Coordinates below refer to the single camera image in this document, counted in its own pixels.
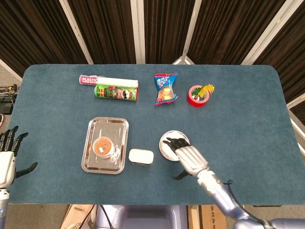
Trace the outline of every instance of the table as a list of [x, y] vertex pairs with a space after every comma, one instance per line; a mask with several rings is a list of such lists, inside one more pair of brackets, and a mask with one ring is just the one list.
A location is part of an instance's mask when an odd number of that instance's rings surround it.
[[[178, 73], [179, 99], [154, 106], [156, 73]], [[107, 100], [79, 76], [139, 80], [139, 99]], [[195, 84], [215, 86], [203, 108], [186, 101]], [[86, 173], [81, 157], [89, 121], [96, 116], [129, 122], [125, 169], [119, 175]], [[159, 140], [169, 130], [185, 133], [223, 181], [232, 179], [243, 204], [305, 204], [305, 167], [279, 81], [266, 65], [33, 65], [24, 74], [10, 126], [29, 132], [17, 169], [38, 161], [17, 179], [11, 203], [210, 204], [194, 177], [176, 181], [183, 167], [166, 160]], [[132, 148], [152, 150], [150, 167], [132, 164]]]

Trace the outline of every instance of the stainless steel tray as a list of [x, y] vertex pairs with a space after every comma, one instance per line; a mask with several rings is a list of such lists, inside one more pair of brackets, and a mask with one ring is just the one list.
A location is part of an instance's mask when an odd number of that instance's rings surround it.
[[[88, 173], [118, 174], [125, 166], [127, 136], [129, 124], [123, 118], [96, 117], [89, 122], [81, 167]], [[95, 139], [105, 136], [114, 145], [115, 156], [102, 159], [92, 149]]]

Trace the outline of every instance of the robotic arm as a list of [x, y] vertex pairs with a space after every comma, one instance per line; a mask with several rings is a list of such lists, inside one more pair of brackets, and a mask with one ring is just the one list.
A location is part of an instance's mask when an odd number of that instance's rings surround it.
[[234, 229], [303, 229], [305, 219], [273, 219], [271, 222], [259, 219], [247, 212], [235, 200], [230, 187], [225, 186], [216, 174], [210, 170], [207, 161], [194, 147], [184, 139], [167, 138], [166, 143], [179, 157], [185, 171], [175, 179], [186, 175], [197, 177], [198, 184], [209, 194], [219, 209], [236, 220]]
[[18, 126], [0, 135], [0, 229], [4, 229], [7, 206], [10, 198], [10, 194], [6, 189], [11, 186], [14, 179], [30, 173], [38, 164], [35, 162], [29, 168], [16, 172], [15, 163], [17, 153], [21, 141], [28, 135], [28, 133], [19, 135], [14, 142], [14, 136], [17, 130]]

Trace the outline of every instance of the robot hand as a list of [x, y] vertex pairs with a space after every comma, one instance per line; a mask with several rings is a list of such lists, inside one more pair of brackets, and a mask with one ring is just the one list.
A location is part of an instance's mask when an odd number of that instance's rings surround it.
[[196, 177], [200, 171], [204, 169], [209, 170], [208, 162], [205, 158], [194, 146], [190, 146], [185, 139], [172, 139], [168, 137], [167, 140], [168, 141], [163, 142], [176, 153], [185, 169], [185, 171], [178, 176], [178, 179], [181, 179], [188, 174]]
[[7, 130], [0, 135], [0, 189], [8, 188], [14, 182], [15, 178], [30, 173], [38, 164], [35, 162], [29, 168], [16, 172], [16, 156], [21, 141], [29, 134], [24, 133], [19, 135], [14, 142], [14, 136], [17, 130], [18, 126], [15, 126], [13, 129]]

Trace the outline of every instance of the black cable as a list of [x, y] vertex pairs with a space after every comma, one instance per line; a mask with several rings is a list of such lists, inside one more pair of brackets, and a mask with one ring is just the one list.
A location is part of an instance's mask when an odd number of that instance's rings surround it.
[[92, 206], [91, 210], [88, 212], [88, 214], [86, 215], [86, 217], [85, 217], [85, 218], [84, 218], [84, 220], [82, 221], [82, 223], [81, 223], [81, 225], [80, 225], [80, 228], [79, 228], [79, 229], [81, 229], [81, 227], [84, 225], [84, 223], [85, 223], [86, 219], [88, 218], [88, 216], [89, 216], [89, 215], [90, 215], [90, 213], [92, 212], [93, 208], [94, 208], [94, 205]]
[[254, 218], [257, 222], [259, 222], [260, 224], [262, 224], [262, 225], [264, 226], [264, 221], [263, 221], [262, 219], [260, 219], [260, 218], [258, 218], [258, 217], [256, 217], [256, 216], [252, 215], [249, 211], [247, 211], [247, 210], [237, 201], [237, 199], [235, 198], [235, 196], [234, 196], [234, 194], [233, 194], [233, 191], [231, 190], [231, 187], [230, 187], [230, 185], [231, 185], [232, 183], [233, 183], [232, 180], [228, 180], [227, 183], [224, 183], [224, 185], [227, 185], [227, 186], [228, 186], [231, 197], [235, 200], [235, 202], [237, 203], [237, 205], [238, 205], [242, 210], [245, 211], [245, 213], [247, 213], [250, 217]]
[[104, 212], [104, 214], [105, 214], [105, 216], [106, 216], [106, 218], [107, 218], [107, 221], [108, 221], [108, 223], [109, 223], [110, 229], [114, 229], [113, 226], [112, 226], [112, 224], [111, 224], [111, 222], [110, 222], [110, 220], [109, 220], [109, 217], [108, 217], [108, 215], [107, 215], [107, 213], [106, 213], [106, 210], [105, 210], [104, 206], [100, 204], [100, 207], [102, 208], [102, 210], [103, 210], [103, 212]]

